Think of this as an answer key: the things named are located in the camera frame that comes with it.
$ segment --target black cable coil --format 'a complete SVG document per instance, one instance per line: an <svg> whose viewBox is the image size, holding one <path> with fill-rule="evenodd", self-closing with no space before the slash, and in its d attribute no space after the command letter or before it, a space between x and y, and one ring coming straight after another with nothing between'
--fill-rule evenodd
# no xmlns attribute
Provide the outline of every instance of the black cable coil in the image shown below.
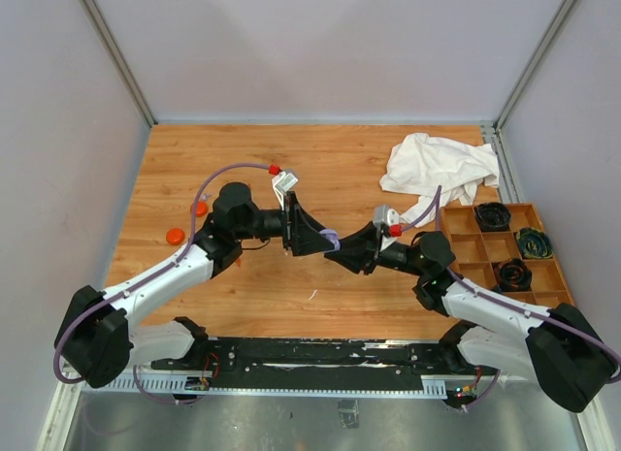
<svg viewBox="0 0 621 451"><path fill-rule="evenodd" d="M499 202L488 202L474 208L474 219L481 231L508 231L511 212Z"/></svg>
<svg viewBox="0 0 621 451"><path fill-rule="evenodd" d="M554 255L550 238L537 228L522 228L515 235L515 240L525 259L551 259Z"/></svg>
<svg viewBox="0 0 621 451"><path fill-rule="evenodd" d="M529 291L533 273L520 259L508 259L494 265L494 275L503 291Z"/></svg>

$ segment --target red connector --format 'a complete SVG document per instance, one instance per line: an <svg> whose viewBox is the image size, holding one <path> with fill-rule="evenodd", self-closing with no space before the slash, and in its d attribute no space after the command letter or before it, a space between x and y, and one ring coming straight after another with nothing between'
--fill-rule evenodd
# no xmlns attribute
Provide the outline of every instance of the red connector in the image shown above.
<svg viewBox="0 0 621 451"><path fill-rule="evenodd" d="M392 238L398 238L404 233L404 230L401 228L401 225L392 225L388 228L388 233Z"/></svg>

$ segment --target orange bottle cap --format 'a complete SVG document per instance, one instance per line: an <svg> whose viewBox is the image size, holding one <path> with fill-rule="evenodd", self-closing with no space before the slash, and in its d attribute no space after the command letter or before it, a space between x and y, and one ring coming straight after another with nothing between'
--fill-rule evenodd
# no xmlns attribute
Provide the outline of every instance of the orange bottle cap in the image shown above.
<svg viewBox="0 0 621 451"><path fill-rule="evenodd" d="M185 240L185 233L181 228L173 228L166 233L166 242L170 245L179 245Z"/></svg>
<svg viewBox="0 0 621 451"><path fill-rule="evenodd" d="M194 204L190 206L190 213L192 212L193 207L194 207ZM205 216L207 215L208 211L210 211L210 208L207 205L207 202L199 201L199 203L196 205L196 216Z"/></svg>

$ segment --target metal floor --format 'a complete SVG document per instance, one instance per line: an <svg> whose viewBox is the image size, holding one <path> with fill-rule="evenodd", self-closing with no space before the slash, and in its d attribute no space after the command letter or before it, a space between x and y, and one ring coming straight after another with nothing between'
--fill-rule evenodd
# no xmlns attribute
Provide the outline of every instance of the metal floor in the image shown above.
<svg viewBox="0 0 621 451"><path fill-rule="evenodd" d="M208 396L172 406L137 393L82 393L65 450L586 449L575 415L521 381L496 385L468 414L438 400L361 399L358 407L359 427L348 429L337 399Z"/></svg>

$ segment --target small white object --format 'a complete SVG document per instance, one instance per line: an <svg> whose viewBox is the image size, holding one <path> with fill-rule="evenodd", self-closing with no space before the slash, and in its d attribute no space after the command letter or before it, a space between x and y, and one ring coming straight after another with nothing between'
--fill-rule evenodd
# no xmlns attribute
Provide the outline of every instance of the small white object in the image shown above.
<svg viewBox="0 0 621 451"><path fill-rule="evenodd" d="M466 206L474 202L482 182L498 187L499 175L498 157L490 144L474 147L415 133L393 147L379 184L384 191L420 196L418 203L401 215L411 223L431 204L438 185L442 186L441 207L456 199ZM426 225L434 217L432 210L416 226Z"/></svg>
<svg viewBox="0 0 621 451"><path fill-rule="evenodd" d="M284 209L284 195L291 190L297 182L298 177L296 177L293 170L290 169L283 170L272 178L272 189L274 189L281 209Z"/></svg>

